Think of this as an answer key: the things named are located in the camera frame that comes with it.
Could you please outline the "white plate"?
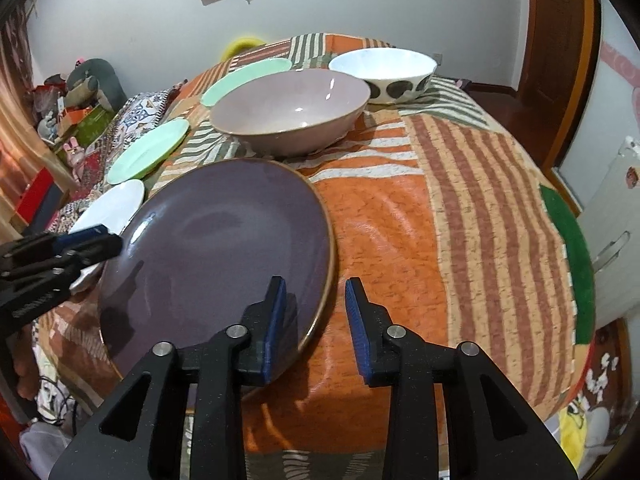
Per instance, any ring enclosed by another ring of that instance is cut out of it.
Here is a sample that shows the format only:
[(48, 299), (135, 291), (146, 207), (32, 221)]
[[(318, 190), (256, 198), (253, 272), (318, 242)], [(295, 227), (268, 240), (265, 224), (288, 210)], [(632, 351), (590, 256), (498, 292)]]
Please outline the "white plate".
[(145, 187), (132, 179), (115, 185), (98, 197), (70, 228), (71, 233), (102, 224), (120, 234), (143, 203)]

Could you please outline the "purple ceramic plate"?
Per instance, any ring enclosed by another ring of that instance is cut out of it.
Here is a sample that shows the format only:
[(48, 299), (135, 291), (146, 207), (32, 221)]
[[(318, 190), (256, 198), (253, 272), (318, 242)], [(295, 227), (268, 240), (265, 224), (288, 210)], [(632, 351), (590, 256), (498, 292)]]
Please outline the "purple ceramic plate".
[(126, 375), (159, 341), (189, 347), (240, 322), (280, 276), (282, 373), (318, 326), (334, 263), (330, 218), (307, 179), (277, 162), (214, 162), (165, 185), (122, 232), (100, 281), (102, 340)]

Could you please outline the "mint green plate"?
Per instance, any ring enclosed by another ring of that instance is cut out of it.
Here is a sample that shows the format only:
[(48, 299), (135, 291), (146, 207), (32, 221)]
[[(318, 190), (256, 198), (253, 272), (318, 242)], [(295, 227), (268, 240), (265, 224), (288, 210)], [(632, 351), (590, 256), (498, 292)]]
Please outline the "mint green plate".
[(175, 118), (145, 133), (113, 162), (106, 182), (116, 185), (144, 177), (175, 151), (189, 129), (186, 119)]

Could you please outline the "pink ceramic bowl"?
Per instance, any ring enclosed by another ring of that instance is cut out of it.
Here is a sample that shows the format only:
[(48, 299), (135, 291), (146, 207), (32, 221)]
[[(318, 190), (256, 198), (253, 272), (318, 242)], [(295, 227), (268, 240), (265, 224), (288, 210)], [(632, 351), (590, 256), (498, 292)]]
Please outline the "pink ceramic bowl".
[(232, 90), (210, 109), (210, 123), (259, 156), (299, 157), (344, 139), (369, 98), (353, 76), (290, 70)]

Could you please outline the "mint green bowl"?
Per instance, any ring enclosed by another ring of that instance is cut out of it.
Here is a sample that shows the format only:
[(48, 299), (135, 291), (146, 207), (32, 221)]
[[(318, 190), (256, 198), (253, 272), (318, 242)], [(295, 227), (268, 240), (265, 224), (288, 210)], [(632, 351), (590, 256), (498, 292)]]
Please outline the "mint green bowl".
[(212, 84), (202, 95), (200, 103), (205, 107), (212, 107), (243, 84), (272, 74), (288, 72), (291, 68), (292, 62), (288, 58), (265, 58), (242, 66)]

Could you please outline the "white bowl with dark dots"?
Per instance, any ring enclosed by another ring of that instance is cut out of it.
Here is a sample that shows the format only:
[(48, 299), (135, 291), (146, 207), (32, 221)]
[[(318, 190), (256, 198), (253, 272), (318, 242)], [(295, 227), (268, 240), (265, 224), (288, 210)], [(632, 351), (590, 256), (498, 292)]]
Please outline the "white bowl with dark dots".
[(424, 95), (438, 64), (430, 56), (406, 49), (367, 48), (337, 55), (329, 69), (363, 80), (371, 104), (415, 101)]

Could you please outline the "orange pink curtain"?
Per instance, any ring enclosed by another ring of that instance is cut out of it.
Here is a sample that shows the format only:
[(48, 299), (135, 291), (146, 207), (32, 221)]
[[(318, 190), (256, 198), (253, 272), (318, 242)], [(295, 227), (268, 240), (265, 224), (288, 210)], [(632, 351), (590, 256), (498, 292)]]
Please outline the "orange pink curtain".
[(46, 168), (65, 192), (77, 184), (36, 131), (32, 107), (32, 52), (24, 1), (1, 20), (1, 240), (20, 237), (11, 224), (17, 203)]

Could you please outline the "pink rabbit toy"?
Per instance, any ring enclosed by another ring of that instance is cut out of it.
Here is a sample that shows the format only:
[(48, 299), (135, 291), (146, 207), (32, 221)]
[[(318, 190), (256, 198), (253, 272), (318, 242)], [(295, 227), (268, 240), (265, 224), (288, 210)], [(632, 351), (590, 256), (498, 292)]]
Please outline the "pink rabbit toy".
[(71, 136), (63, 144), (63, 148), (66, 155), (66, 164), (70, 167), (70, 170), (72, 170), (74, 179), (80, 182), (85, 170), (85, 149), (78, 143), (74, 136)]

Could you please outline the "green storage box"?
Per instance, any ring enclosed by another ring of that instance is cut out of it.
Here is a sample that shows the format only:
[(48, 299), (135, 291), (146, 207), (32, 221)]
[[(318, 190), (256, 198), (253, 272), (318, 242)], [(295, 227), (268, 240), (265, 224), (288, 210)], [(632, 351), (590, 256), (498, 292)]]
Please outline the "green storage box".
[(75, 138), (82, 148), (88, 148), (92, 142), (102, 136), (114, 116), (114, 112), (106, 110), (101, 105), (83, 110), (66, 110), (58, 122), (53, 151), (61, 151), (63, 145), (70, 142), (71, 138)]

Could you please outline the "patterned checkered quilt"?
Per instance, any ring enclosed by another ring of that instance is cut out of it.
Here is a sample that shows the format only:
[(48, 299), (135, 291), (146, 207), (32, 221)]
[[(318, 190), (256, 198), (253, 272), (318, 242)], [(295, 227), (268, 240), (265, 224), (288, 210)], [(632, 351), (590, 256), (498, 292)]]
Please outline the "patterned checkered quilt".
[(106, 175), (116, 158), (130, 144), (156, 128), (163, 120), (171, 102), (178, 94), (176, 88), (157, 92), (141, 92), (129, 98), (111, 122), (88, 148), (80, 151), (78, 189), (54, 216), (48, 230), (65, 233), (79, 219), (85, 210), (112, 185)]

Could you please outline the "grey plush toy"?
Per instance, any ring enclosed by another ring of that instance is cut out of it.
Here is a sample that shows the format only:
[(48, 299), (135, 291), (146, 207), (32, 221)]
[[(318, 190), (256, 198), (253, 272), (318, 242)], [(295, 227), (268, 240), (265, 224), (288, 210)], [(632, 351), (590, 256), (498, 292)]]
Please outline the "grey plush toy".
[(66, 107), (96, 103), (115, 113), (126, 101), (126, 93), (113, 66), (103, 58), (90, 58), (78, 64), (66, 79)]

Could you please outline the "striped patchwork orange blanket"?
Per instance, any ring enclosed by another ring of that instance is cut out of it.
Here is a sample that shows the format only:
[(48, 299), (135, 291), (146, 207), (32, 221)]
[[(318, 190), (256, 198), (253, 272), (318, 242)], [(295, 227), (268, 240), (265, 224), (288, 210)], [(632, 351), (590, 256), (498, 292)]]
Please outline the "striped patchwork orange blanket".
[[(450, 79), (371, 105), (337, 144), (291, 167), (332, 221), (335, 269), (436, 344), (473, 337), (542, 418), (582, 388), (593, 336), (586, 243), (521, 144)], [(388, 395), (368, 389), (342, 294), (292, 370), (245, 402), (254, 479), (382, 471)]]

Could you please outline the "white small refrigerator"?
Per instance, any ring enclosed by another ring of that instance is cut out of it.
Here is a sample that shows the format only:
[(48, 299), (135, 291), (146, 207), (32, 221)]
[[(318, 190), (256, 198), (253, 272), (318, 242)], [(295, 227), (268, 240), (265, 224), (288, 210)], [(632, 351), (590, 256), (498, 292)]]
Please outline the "white small refrigerator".
[(594, 275), (600, 328), (639, 305), (639, 141), (628, 136), (578, 217)]

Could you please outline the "yellow foam tube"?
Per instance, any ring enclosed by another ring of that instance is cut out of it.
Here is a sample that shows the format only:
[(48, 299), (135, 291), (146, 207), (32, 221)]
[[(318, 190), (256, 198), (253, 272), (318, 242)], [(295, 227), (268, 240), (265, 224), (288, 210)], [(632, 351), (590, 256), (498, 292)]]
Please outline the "yellow foam tube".
[(235, 39), (231, 41), (227, 47), (224, 48), (224, 52), (222, 52), (220, 60), (221, 62), (226, 62), (228, 60), (231, 60), (235, 56), (261, 47), (264, 44), (264, 40), (255, 37), (241, 37), (239, 39)]

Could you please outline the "brown wooden door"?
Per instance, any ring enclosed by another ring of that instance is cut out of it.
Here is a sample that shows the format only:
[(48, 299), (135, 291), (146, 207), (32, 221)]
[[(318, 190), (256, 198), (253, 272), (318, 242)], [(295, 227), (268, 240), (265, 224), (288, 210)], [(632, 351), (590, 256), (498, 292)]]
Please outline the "brown wooden door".
[(522, 144), (541, 168), (573, 139), (586, 104), (600, 37), (600, 0), (529, 0), (518, 96), (526, 108)]

